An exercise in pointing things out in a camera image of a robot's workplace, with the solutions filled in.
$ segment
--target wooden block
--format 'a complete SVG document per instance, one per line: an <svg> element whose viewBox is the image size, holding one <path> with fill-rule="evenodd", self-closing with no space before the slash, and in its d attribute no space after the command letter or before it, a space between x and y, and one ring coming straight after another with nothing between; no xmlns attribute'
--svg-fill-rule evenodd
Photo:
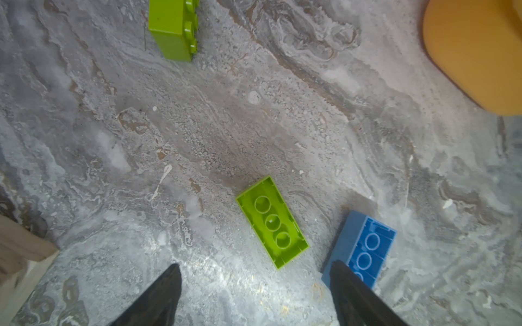
<svg viewBox="0 0 522 326"><path fill-rule="evenodd" d="M59 250L0 215L0 326L8 326Z"/></svg>

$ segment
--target gray marble surface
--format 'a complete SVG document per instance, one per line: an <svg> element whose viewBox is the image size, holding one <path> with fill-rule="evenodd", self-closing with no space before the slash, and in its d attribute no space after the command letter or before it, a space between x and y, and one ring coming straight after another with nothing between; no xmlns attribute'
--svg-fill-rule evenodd
<svg viewBox="0 0 522 326"><path fill-rule="evenodd" d="M522 119L430 62L425 5L202 0L187 64L147 1L2 0L0 207L62 251L13 325L106 325L173 262L176 325L335 325L349 209L411 325L522 324ZM310 243L279 271L234 201L268 174Z"/></svg>

